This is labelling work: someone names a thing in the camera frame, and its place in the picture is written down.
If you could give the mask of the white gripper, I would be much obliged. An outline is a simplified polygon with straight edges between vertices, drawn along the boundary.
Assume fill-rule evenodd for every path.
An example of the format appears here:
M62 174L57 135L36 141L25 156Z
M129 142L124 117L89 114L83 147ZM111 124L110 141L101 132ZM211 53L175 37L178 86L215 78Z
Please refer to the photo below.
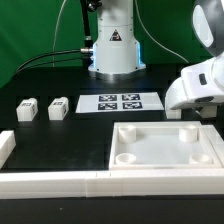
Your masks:
M166 92L169 110L204 107L224 103L224 56L185 67Z

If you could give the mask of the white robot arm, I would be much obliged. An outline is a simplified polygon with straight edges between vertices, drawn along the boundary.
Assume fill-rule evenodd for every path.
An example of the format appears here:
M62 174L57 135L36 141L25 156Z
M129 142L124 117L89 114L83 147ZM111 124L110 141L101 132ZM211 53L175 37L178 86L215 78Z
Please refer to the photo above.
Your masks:
M90 6L98 11L98 39L89 70L112 78L143 69L133 34L133 0L94 0ZM212 58L181 71L166 92L171 110L224 103L224 0L195 0L192 25Z

